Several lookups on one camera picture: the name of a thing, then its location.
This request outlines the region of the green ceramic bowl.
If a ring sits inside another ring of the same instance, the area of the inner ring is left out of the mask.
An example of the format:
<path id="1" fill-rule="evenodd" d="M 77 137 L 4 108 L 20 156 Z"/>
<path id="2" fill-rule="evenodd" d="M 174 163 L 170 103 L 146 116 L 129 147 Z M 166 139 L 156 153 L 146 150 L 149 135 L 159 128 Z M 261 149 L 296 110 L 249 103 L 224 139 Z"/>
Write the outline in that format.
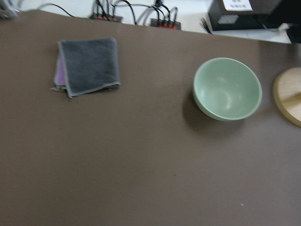
<path id="1" fill-rule="evenodd" d="M 257 75 L 244 63 L 227 57 L 204 62 L 195 73 L 192 92 L 198 108 L 220 121 L 243 120 L 262 101 Z"/>

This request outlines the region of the grey folded cloth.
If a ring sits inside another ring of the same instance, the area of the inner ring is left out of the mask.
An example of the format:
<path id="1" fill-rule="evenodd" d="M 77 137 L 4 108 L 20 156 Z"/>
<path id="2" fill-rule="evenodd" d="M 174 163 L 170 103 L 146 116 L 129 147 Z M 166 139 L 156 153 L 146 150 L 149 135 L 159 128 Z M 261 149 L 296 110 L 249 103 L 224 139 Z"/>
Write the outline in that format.
<path id="1" fill-rule="evenodd" d="M 118 45 L 113 37 L 61 40 L 58 56 L 63 61 L 65 90 L 70 98 L 121 84 Z"/>

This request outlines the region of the purple cloth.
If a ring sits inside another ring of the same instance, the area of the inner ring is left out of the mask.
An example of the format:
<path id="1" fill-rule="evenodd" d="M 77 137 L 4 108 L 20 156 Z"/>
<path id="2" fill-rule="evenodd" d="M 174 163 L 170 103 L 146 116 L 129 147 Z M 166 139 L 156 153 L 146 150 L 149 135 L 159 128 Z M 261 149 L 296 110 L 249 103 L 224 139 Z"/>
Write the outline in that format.
<path id="1" fill-rule="evenodd" d="M 64 66 L 63 61 L 60 56 L 58 56 L 57 62 L 56 62 L 56 71 L 55 76 L 53 79 L 54 86 L 51 88 L 52 90 L 65 90 L 65 76 L 64 76 Z"/>

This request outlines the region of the wooden mug tree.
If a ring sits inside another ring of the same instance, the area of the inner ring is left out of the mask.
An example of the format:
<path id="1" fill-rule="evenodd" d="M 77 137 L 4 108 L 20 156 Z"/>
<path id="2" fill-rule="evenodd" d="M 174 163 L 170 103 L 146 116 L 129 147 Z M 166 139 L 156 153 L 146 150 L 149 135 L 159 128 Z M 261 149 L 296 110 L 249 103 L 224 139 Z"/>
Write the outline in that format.
<path id="1" fill-rule="evenodd" d="M 273 97 L 281 114 L 296 126 L 301 126 L 301 69 L 281 72 L 273 83 Z"/>

